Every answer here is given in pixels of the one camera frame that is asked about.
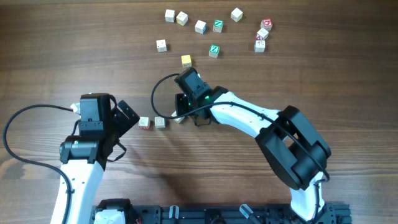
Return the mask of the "white block red drawing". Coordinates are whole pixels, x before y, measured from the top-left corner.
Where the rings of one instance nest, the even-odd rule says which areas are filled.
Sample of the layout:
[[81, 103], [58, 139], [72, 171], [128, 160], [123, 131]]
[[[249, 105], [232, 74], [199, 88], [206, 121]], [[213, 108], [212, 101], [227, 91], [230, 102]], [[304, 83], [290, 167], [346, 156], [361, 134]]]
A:
[[[172, 113], [172, 116], [173, 116], [173, 117], [174, 117], [174, 116], [177, 116], [177, 112], [174, 111], [174, 112]], [[184, 119], [185, 119], [184, 117], [175, 118], [174, 121], [175, 121], [176, 123], [181, 123]]]

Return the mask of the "white block red letter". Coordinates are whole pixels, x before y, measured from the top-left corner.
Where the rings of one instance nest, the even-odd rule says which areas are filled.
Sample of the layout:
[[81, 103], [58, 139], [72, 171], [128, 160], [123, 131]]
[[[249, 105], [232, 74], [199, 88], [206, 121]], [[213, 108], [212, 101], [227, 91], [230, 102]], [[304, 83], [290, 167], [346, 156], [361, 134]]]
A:
[[141, 116], [138, 125], [141, 129], [150, 129], [149, 117]]

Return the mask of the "white block faint drawing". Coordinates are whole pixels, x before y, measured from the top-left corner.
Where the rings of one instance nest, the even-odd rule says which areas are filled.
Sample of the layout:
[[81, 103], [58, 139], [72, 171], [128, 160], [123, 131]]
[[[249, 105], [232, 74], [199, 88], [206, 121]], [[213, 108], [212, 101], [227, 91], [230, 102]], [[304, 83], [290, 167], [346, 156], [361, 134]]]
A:
[[163, 117], [157, 116], [155, 117], [154, 124], [156, 128], [165, 128], [166, 120]]

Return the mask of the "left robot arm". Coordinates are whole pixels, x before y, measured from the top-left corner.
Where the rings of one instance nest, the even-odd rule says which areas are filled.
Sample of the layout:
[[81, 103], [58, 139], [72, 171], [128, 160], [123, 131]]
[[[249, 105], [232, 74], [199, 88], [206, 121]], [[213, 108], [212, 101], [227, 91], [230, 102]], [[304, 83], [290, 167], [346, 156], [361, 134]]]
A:
[[82, 95], [72, 110], [80, 114], [73, 132], [60, 145], [59, 191], [52, 223], [89, 223], [96, 191], [114, 146], [140, 117], [109, 93]]

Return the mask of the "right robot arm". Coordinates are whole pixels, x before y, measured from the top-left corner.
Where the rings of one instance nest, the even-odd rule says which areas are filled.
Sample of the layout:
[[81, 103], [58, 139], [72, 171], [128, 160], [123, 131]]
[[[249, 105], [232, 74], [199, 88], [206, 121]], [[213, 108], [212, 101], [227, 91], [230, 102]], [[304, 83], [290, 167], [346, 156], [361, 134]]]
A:
[[330, 179], [326, 161], [331, 149], [299, 109], [248, 103], [226, 88], [211, 88], [192, 67], [175, 82], [182, 90], [175, 99], [177, 115], [201, 117], [252, 136], [275, 175], [290, 188], [292, 210], [306, 222], [320, 218], [320, 187]]

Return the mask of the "yellow top block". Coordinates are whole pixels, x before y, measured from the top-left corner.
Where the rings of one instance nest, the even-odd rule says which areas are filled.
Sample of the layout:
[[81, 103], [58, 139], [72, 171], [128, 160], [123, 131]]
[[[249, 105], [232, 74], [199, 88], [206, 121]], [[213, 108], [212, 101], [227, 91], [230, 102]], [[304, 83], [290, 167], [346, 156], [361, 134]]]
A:
[[182, 67], [188, 68], [192, 66], [192, 58], [190, 55], [183, 55], [181, 56]]

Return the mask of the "green Z block lower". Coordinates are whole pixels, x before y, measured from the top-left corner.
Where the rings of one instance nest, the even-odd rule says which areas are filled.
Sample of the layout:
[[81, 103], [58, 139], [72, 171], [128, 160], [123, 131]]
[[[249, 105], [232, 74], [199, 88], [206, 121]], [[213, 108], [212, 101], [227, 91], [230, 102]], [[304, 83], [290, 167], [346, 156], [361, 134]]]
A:
[[208, 55], [213, 58], [217, 58], [220, 52], [220, 46], [212, 44], [209, 48]]

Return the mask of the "green z block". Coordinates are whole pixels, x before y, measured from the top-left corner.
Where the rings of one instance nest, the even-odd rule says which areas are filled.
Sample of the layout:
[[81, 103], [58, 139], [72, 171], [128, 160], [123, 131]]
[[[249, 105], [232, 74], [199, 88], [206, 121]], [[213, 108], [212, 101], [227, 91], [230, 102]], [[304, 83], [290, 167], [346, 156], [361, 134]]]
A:
[[223, 30], [223, 21], [215, 19], [213, 23], [213, 32], [221, 33]]
[[220, 46], [212, 44], [209, 48], [208, 55], [213, 58], [217, 58], [220, 52]]

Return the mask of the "white block dotted left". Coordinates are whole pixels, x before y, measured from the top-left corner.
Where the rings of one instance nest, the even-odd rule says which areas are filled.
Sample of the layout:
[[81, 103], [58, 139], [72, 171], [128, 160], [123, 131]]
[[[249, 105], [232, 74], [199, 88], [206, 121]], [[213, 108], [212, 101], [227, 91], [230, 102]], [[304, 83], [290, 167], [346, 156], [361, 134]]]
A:
[[167, 51], [167, 44], [165, 39], [156, 40], [156, 46], [158, 52], [166, 52]]

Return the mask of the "white block blue side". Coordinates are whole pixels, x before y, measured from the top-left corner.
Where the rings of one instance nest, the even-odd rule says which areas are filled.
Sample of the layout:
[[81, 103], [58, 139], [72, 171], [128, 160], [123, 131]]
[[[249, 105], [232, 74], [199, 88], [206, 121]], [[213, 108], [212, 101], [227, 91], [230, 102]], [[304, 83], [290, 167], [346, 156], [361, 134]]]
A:
[[206, 31], [206, 22], [197, 20], [197, 23], [195, 24], [195, 32], [199, 34], [204, 34]]

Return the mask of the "green Z block upper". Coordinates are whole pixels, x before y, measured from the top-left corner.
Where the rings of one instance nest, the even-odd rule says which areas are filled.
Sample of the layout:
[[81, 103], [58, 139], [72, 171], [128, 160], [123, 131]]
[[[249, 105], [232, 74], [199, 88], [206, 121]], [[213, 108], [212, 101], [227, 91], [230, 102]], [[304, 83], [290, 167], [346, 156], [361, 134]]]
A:
[[213, 32], [221, 33], [223, 30], [223, 21], [215, 19], [213, 23]]

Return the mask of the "white block blue edge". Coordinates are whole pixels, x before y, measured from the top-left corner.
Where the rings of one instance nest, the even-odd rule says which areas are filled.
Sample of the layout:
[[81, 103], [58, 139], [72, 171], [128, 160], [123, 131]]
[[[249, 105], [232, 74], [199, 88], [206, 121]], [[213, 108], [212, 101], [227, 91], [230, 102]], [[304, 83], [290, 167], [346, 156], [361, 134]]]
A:
[[266, 41], [265, 40], [257, 40], [254, 43], [254, 51], [255, 52], [264, 52], [266, 48]]

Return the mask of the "white block yellow side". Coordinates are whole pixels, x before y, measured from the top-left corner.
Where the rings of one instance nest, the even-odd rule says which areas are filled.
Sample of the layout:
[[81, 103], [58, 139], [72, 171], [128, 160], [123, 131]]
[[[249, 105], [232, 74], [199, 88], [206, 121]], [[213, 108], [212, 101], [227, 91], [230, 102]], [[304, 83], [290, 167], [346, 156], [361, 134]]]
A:
[[188, 21], [188, 15], [182, 11], [176, 16], [177, 23], [184, 26]]

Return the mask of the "plain white block top-left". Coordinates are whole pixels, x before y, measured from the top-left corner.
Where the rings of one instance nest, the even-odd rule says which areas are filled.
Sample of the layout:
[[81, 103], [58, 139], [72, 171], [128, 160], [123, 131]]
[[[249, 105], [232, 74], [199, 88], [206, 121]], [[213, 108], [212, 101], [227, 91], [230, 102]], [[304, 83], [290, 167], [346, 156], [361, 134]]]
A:
[[175, 22], [175, 11], [172, 9], [165, 10], [165, 21], [166, 22]]

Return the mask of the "white block red edge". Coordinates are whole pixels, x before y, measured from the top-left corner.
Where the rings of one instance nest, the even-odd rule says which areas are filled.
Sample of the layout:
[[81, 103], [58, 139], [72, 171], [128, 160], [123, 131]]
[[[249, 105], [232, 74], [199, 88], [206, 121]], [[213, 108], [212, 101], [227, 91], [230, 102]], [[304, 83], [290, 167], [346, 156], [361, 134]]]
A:
[[261, 28], [256, 32], [256, 40], [265, 40], [269, 35], [269, 31], [265, 28]]

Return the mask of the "plain white block top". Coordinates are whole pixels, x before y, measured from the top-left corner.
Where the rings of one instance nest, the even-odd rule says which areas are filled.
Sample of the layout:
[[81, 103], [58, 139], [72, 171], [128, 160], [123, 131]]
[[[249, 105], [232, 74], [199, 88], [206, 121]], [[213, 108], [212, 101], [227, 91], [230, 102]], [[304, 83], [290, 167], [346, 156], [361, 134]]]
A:
[[235, 8], [232, 12], [231, 12], [231, 18], [233, 21], [238, 22], [240, 19], [242, 19], [243, 17], [243, 11], [240, 10], [239, 8]]

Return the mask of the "red O block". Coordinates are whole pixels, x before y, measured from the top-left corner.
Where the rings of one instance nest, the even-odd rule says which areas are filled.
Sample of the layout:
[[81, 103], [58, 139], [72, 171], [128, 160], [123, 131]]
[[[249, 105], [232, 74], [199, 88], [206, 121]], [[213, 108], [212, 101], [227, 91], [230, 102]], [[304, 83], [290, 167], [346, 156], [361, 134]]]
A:
[[263, 19], [261, 21], [261, 28], [265, 29], [267, 31], [270, 31], [272, 29], [273, 22], [271, 19]]

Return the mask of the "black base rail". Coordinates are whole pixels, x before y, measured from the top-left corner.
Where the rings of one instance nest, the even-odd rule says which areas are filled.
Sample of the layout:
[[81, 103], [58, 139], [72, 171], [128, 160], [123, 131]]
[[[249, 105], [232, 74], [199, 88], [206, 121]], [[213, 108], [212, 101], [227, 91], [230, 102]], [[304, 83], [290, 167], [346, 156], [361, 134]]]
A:
[[102, 200], [93, 207], [90, 223], [306, 223], [289, 204], [263, 207], [161, 207], [132, 205], [129, 199]]

